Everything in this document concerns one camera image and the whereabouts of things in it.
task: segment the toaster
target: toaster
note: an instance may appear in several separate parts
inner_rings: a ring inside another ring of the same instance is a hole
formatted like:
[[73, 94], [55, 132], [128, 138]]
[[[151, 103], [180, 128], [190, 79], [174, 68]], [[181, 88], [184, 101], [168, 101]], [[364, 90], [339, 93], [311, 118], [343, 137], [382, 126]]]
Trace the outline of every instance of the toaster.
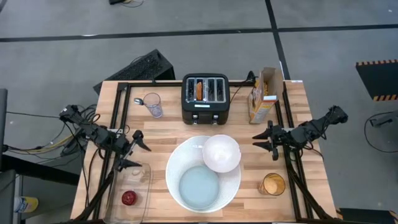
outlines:
[[225, 124], [229, 113], [229, 84], [223, 74], [185, 75], [181, 87], [185, 124]]

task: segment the gray floor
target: gray floor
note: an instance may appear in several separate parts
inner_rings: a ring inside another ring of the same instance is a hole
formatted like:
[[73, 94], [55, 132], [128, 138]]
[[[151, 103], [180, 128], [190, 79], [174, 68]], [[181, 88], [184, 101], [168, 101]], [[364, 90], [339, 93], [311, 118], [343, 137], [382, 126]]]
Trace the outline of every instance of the gray floor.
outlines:
[[[393, 0], [277, 0], [272, 5], [279, 27], [398, 23]], [[0, 38], [270, 26], [260, 0], [147, 0], [134, 9], [105, 0], [8, 0], [0, 13]], [[328, 140], [321, 141], [335, 205], [398, 212], [398, 154], [377, 152], [363, 135], [367, 117], [396, 110], [398, 103], [374, 103], [354, 67], [360, 61], [398, 58], [398, 29], [282, 33], [280, 38], [291, 79], [304, 80], [313, 116], [323, 116], [331, 105], [349, 114], [346, 124], [328, 129]], [[271, 33], [11, 42], [0, 43], [0, 88], [9, 89], [11, 111], [57, 115], [70, 103], [96, 103], [93, 85], [153, 49], [169, 59], [178, 79], [192, 72], [242, 79], [249, 70], [279, 66]], [[61, 126], [57, 120], [10, 115], [6, 143], [36, 146]], [[369, 130], [369, 138], [393, 150], [392, 128]], [[69, 210], [66, 206], [28, 223], [62, 221]]]

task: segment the blue object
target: blue object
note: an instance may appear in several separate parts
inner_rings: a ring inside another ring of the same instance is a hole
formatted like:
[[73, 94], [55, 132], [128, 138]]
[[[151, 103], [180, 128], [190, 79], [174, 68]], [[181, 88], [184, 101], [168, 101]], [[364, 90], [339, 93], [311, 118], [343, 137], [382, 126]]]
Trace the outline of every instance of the blue object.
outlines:
[[218, 176], [207, 166], [187, 170], [180, 180], [180, 195], [191, 208], [204, 209], [217, 198], [220, 190]]

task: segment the wooden table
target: wooden table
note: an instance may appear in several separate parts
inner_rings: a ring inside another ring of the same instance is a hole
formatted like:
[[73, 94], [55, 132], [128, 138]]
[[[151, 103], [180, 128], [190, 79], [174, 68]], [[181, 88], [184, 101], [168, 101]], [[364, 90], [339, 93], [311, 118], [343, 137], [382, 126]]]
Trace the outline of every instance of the wooden table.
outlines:
[[[113, 81], [103, 83], [96, 110], [101, 115], [97, 121], [98, 124], [105, 126], [110, 124], [117, 85], [118, 83]], [[298, 125], [311, 120], [312, 116], [303, 83], [286, 81], [286, 87], [294, 124]], [[232, 95], [236, 89], [231, 87]], [[213, 126], [183, 123], [180, 87], [132, 87], [126, 121], [126, 124], [131, 127], [128, 138], [131, 140], [135, 129], [140, 129], [144, 133], [144, 142], [152, 149], [152, 152], [147, 152], [136, 146], [130, 157], [132, 161], [150, 164], [152, 169], [152, 183], [144, 222], [287, 222], [295, 220], [282, 149], [279, 149], [279, 160], [273, 161], [271, 153], [252, 145], [254, 140], [251, 138], [265, 130], [267, 120], [273, 120], [274, 124], [277, 124], [275, 107], [267, 115], [264, 124], [249, 124], [246, 98], [250, 91], [250, 87], [242, 87], [233, 99], [228, 122], [225, 125]], [[161, 118], [153, 118], [144, 106], [136, 105], [133, 102], [135, 97], [142, 98], [150, 92], [158, 93], [162, 99], [164, 115]], [[116, 127], [119, 127], [123, 99], [124, 93], [121, 96]], [[288, 127], [283, 100], [280, 100], [280, 105], [285, 127]], [[241, 185], [233, 201], [224, 209], [213, 213], [193, 213], [181, 207], [169, 194], [165, 183], [166, 164], [173, 150], [188, 138], [214, 134], [227, 134], [239, 143], [242, 152]], [[320, 150], [317, 142], [314, 142], [314, 147]], [[96, 147], [89, 143], [85, 156], [86, 173], [95, 150]], [[325, 211], [335, 217], [336, 211], [322, 158], [313, 151], [305, 150], [302, 161], [309, 191]], [[90, 198], [97, 191], [101, 166], [102, 160], [96, 156], [91, 168]], [[280, 174], [286, 182], [286, 190], [280, 196], [261, 195], [257, 191], [258, 183], [270, 172]], [[306, 217], [299, 189], [297, 189], [297, 194], [302, 216]], [[84, 209], [85, 196], [85, 181], [81, 175], [71, 218], [77, 217]], [[101, 204], [100, 218], [104, 217], [107, 198], [108, 193], [106, 192]], [[117, 206], [123, 211], [123, 219], [141, 220], [142, 217], [134, 216], [125, 205], [120, 203]]]

